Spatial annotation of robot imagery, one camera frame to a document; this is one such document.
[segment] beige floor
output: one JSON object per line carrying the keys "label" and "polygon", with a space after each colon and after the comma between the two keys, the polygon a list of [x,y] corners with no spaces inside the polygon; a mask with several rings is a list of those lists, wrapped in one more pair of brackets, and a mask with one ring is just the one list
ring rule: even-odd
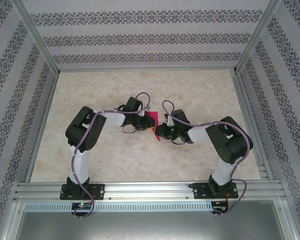
{"label": "beige floor", "polygon": [[[151,110],[159,112],[160,123],[161,103],[169,99],[192,124],[231,116],[246,130],[228,70],[61,73],[31,182],[66,180],[71,153],[65,131],[81,107],[113,109],[139,92],[150,94]],[[145,103],[147,97],[140,99]],[[164,139],[159,142],[151,130],[124,134],[120,127],[104,128],[91,151],[93,182],[203,181],[218,163],[210,142],[178,146]],[[234,176],[260,179],[252,152]]]}

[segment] red object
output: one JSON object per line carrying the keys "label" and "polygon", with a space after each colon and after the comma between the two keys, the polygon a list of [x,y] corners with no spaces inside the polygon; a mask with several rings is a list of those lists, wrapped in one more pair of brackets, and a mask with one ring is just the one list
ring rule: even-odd
{"label": "red object", "polygon": [[[158,112],[157,111],[148,111],[146,112],[144,115],[149,115],[151,118],[154,119],[155,122],[155,127],[152,128],[153,133],[155,133],[156,131],[156,127],[159,126],[159,116],[158,116]],[[158,139],[158,141],[160,141],[160,137],[155,135],[156,139]]]}

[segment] metal base plate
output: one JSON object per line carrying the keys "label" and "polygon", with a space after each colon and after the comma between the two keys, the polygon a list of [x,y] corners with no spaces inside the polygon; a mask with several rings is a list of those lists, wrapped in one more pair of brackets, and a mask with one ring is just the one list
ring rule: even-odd
{"label": "metal base plate", "polygon": [[[104,184],[89,184],[88,191],[92,194],[94,200],[103,200],[105,195],[105,185]],[[61,200],[90,200],[90,197],[86,194],[83,198],[78,198],[76,195],[71,194],[69,191],[69,186],[63,184],[60,193]]]}
{"label": "metal base plate", "polygon": [[193,189],[194,199],[225,199],[226,193],[229,194],[229,199],[237,199],[239,197],[237,185],[234,182],[227,184],[217,195],[211,192],[208,182],[193,183],[189,185],[189,188]]}

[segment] marble floor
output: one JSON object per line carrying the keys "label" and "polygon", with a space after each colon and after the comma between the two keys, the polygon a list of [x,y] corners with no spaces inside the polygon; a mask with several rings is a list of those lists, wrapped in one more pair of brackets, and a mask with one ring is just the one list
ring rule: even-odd
{"label": "marble floor", "polygon": [[[71,152],[65,131],[83,106],[111,110],[139,92],[151,96],[151,111],[164,118],[163,100],[174,102],[192,124],[233,117],[246,130],[228,70],[114,71],[61,73],[36,158],[31,182],[65,182]],[[145,103],[146,96],[140,99]],[[174,145],[158,141],[151,130],[124,134],[121,127],[104,128],[91,150],[92,182],[204,181],[217,167],[210,142]],[[234,177],[258,180],[253,152]]]}

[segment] patterned wallpaper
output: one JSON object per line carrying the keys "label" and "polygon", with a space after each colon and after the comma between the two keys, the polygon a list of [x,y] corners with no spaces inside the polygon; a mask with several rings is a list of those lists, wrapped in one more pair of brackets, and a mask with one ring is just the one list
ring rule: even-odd
{"label": "patterned wallpaper", "polygon": [[280,3],[241,77],[300,232],[300,0]]}
{"label": "patterned wallpaper", "polygon": [[61,70],[235,67],[269,0],[25,0]]}
{"label": "patterned wallpaper", "polygon": [[0,0],[0,225],[23,182],[55,78],[18,14]]}

